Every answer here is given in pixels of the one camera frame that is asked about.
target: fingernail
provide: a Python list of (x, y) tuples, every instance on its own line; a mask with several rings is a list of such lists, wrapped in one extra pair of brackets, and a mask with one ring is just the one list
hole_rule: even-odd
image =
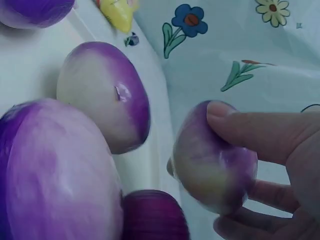
[(237, 110), (234, 107), (222, 101), (211, 101), (206, 108), (208, 116), (214, 116), (218, 118), (224, 118), (235, 113), (236, 111)]

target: finger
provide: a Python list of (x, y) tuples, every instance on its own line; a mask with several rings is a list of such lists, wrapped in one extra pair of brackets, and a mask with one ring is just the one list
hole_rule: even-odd
[(256, 180), (248, 195), (251, 200), (292, 214), (300, 207), (290, 185)]
[(222, 102), (207, 107), (207, 121), (227, 142), (285, 165), (295, 148), (320, 131), (320, 113), (239, 113)]
[(243, 225), (228, 217), (219, 217), (213, 229), (226, 240), (270, 240), (271, 234), (254, 227)]
[(289, 218), (271, 216), (244, 207), (230, 215), (229, 218), (248, 227), (265, 230), (269, 233), (276, 232), (290, 221)]

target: green stem print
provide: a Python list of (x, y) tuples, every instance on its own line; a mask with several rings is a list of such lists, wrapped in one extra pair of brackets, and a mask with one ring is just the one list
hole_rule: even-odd
[(164, 39), (164, 58), (168, 59), (169, 54), (173, 49), (175, 49), (177, 46), (179, 46), (184, 40), (186, 40), (186, 35), (182, 34), (177, 36), (180, 31), (182, 30), (181, 27), (179, 27), (174, 33), (172, 26), (169, 23), (164, 23), (162, 26), (162, 32), (163, 32), (163, 39)]
[(254, 77), (253, 74), (246, 74), (252, 70), (265, 68), (265, 65), (275, 66), (271, 63), (260, 63), (251, 60), (242, 60), (242, 62), (244, 65), (240, 68), (240, 63), (238, 61), (233, 61), (231, 72), (226, 80), (225, 85), (221, 88), (221, 92), (225, 92), (239, 83), (252, 79)]

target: yellow flower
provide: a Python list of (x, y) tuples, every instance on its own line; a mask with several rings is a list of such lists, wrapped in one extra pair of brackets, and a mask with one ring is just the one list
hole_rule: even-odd
[(285, 17), (290, 16), (290, 11), (286, 8), (289, 6), (288, 1), (279, 0), (255, 0), (259, 6), (256, 7), (256, 12), (262, 14), (262, 20), (267, 23), (271, 22), (274, 28), (279, 25), (285, 26), (287, 20)]

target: red onion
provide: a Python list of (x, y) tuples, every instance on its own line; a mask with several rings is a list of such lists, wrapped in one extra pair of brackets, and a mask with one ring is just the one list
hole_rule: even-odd
[(57, 98), (87, 114), (102, 131), (113, 154), (140, 147), (150, 130), (150, 106), (129, 59), (105, 42), (86, 42), (66, 58)]
[(0, 119), (0, 239), (119, 240), (121, 184), (82, 112), (41, 99)]
[(159, 190), (140, 190), (123, 200), (123, 240), (190, 240), (177, 201)]
[(61, 21), (75, 0), (0, 0), (0, 22), (17, 29), (43, 29)]
[(208, 210), (229, 214), (247, 199), (257, 176), (257, 154), (230, 145), (212, 131), (207, 122), (209, 102), (198, 104), (186, 117), (174, 144), (172, 172)]

